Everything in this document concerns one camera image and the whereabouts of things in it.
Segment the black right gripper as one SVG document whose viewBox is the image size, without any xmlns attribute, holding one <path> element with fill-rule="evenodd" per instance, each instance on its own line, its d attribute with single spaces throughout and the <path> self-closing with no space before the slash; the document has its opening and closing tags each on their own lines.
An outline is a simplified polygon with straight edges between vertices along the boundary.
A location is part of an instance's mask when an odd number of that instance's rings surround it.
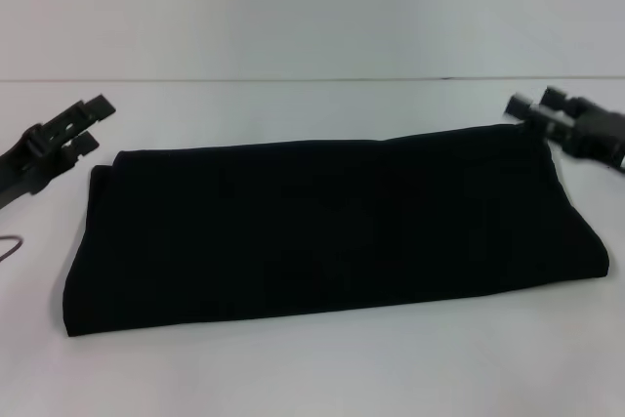
<svg viewBox="0 0 625 417">
<path fill-rule="evenodd" d="M 545 139 L 564 141 L 562 150 L 571 157 L 593 160 L 612 169 L 624 168 L 622 113 L 548 87 L 541 104 L 519 94 L 512 95 L 505 114 Z"/>
</svg>

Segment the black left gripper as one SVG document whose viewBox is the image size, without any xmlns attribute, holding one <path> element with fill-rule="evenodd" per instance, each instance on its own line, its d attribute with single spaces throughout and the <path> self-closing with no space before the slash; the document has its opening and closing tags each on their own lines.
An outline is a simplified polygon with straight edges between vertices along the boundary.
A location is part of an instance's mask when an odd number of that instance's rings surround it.
<svg viewBox="0 0 625 417">
<path fill-rule="evenodd" d="M 62 114 L 59 129 L 53 129 L 51 134 L 43 124 L 27 129 L 1 155 L 1 208 L 24 195 L 39 193 L 53 179 L 72 169 L 80 158 L 96 150 L 100 144 L 84 131 L 115 112 L 110 101 L 98 95 L 68 108 Z"/>
</svg>

